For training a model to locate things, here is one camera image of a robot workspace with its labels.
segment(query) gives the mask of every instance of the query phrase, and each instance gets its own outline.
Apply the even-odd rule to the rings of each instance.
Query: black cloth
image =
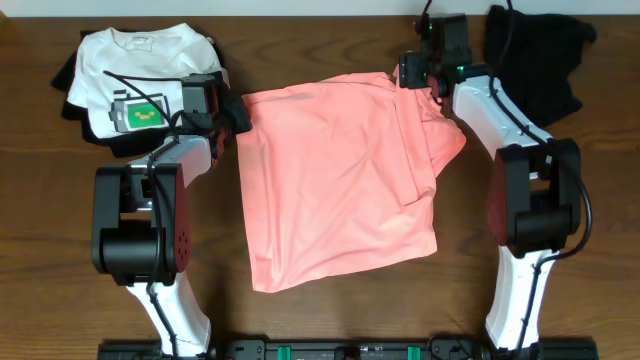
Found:
[[[547,126],[582,107],[571,93],[569,73],[582,60],[585,41],[597,34],[588,23],[565,15],[524,15],[514,11],[515,28],[496,72],[511,100],[538,126]],[[509,13],[494,5],[486,25],[484,58],[495,68],[509,32]]]
[[[82,40],[85,36],[93,34],[97,31],[99,30],[83,30],[80,32],[80,39]],[[140,30],[120,29],[118,31],[136,32]],[[224,60],[222,58],[222,55],[220,54],[218,47],[215,43],[212,46],[216,51],[216,54],[218,55],[220,65],[224,67]],[[60,91],[64,91],[65,93],[69,92],[69,90],[71,89],[71,84],[73,84],[73,78],[75,76],[77,55],[77,51],[74,51],[73,54],[71,54],[60,71],[58,71],[56,76],[51,80],[51,86]],[[109,146],[111,148],[111,153],[113,153],[113,156],[117,158],[147,154],[162,145],[162,142],[169,132],[168,129],[148,129],[136,131],[135,133],[120,135],[109,139],[100,139],[91,130],[91,124],[89,123],[89,113],[87,109],[75,106],[66,101],[66,99],[64,104],[62,105],[61,116],[66,120],[80,121],[82,128],[82,139],[91,144]]]

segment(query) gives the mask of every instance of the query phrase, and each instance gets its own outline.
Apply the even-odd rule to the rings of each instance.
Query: white t-shirt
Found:
[[[103,71],[146,78],[181,78],[226,71],[211,43],[187,24],[169,29],[123,33],[113,28],[88,35],[78,48],[76,72],[67,100],[87,108],[91,130],[100,139],[168,127],[162,115]],[[127,80],[150,96],[169,116],[183,109],[179,81]]]

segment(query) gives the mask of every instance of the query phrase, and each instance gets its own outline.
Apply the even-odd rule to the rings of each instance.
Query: graphic print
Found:
[[[141,96],[131,96],[127,90],[113,92],[114,100],[111,103],[109,118],[113,121],[115,130],[120,133],[129,133],[142,129],[161,128],[167,126],[162,114]],[[170,114],[169,102],[163,94],[149,95],[165,113]]]

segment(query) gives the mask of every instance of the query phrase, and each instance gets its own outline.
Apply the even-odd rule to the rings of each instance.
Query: folded pink shirt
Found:
[[[465,137],[430,89],[351,74],[244,101],[253,130],[237,142],[254,290],[436,251],[436,176]]]

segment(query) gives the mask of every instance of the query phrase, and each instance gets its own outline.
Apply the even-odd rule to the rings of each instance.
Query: wooden table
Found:
[[[543,336],[589,336],[602,359],[638,359],[640,334],[640,21],[588,17],[599,37],[571,82],[584,108],[548,130],[582,148],[595,226],[587,249],[558,263]],[[104,339],[157,338],[137,300],[91,265],[93,179],[125,162],[60,118],[50,79],[81,29],[160,29],[187,21],[212,34],[240,93],[350,72],[392,71],[416,49],[412,18],[15,19],[0,30],[0,358],[94,359]],[[470,19],[475,55],[483,19]],[[213,337],[428,338],[477,333],[493,301],[497,249],[485,223],[491,160],[468,143],[438,178],[436,254],[313,281],[251,289],[236,151],[190,189],[189,277]]]

